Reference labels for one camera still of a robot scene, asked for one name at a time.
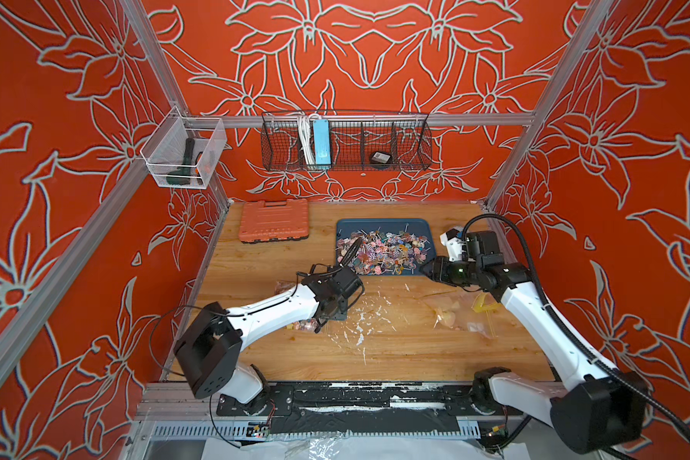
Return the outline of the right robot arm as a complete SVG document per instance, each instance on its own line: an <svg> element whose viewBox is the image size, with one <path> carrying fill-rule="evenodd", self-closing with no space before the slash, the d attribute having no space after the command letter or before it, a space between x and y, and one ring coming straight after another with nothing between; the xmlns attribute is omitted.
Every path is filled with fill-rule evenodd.
<svg viewBox="0 0 690 460"><path fill-rule="evenodd" d="M622 373L554 309L532 269L509 264L492 231L452 228L440 237L448 251L422 272L455 288L477 288L502 304L542 349L559 379L539 383L505 367L475 373L470 399L483 415L513 407L552 427L573 452L585 454L638 439L648 388L641 377Z"/></svg>

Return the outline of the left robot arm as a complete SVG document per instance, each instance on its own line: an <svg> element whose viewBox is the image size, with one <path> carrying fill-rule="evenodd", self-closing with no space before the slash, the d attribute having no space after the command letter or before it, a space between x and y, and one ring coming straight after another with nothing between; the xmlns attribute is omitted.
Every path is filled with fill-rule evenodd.
<svg viewBox="0 0 690 460"><path fill-rule="evenodd" d="M216 395L257 408L270 395L263 373L240 362L241 353L256 341L289 325L312 320L320 332L330 321L347 314L365 291L352 268L300 273L290 289L243 307L206 305L174 345L178 362L193 396Z"/></svg>

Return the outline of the blue plastic tray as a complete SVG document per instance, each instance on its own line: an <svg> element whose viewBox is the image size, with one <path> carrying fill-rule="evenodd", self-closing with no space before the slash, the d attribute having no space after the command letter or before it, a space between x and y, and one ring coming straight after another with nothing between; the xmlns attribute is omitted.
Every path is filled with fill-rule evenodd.
<svg viewBox="0 0 690 460"><path fill-rule="evenodd" d="M335 228L335 245L337 239L348 237L352 233L363 230L365 232L381 230L386 232L396 232L406 230L417 235L427 235L434 244L434 257L436 257L436 247L431 236L429 224L421 218L345 218L339 220Z"/></svg>

